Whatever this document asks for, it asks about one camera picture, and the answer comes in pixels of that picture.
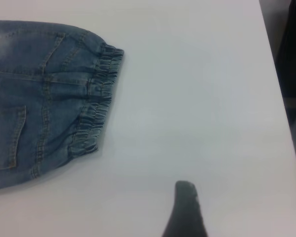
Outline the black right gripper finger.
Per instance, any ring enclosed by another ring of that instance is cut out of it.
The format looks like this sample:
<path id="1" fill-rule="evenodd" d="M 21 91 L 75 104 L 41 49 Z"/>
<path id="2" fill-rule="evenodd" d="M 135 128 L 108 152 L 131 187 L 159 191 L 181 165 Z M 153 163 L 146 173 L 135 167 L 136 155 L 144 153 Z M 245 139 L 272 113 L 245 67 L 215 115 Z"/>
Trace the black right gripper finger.
<path id="1" fill-rule="evenodd" d="M 195 185 L 175 183 L 174 205 L 163 237 L 207 237 Z"/>

